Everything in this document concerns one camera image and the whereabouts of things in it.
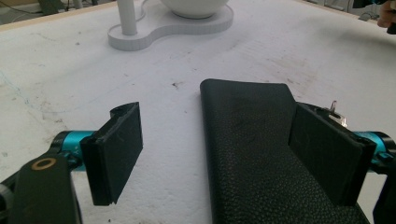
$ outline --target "white table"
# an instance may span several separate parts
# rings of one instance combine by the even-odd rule
[[[94,207],[73,174],[85,223],[210,223],[199,84],[206,78],[287,83],[296,100],[330,106],[354,131],[396,138],[396,37],[370,22],[288,0],[230,1],[233,26],[173,35],[137,52],[107,44],[109,4],[0,27],[0,179],[64,130],[97,130],[138,101],[144,149],[117,205]],[[371,215],[383,177],[360,203]]]

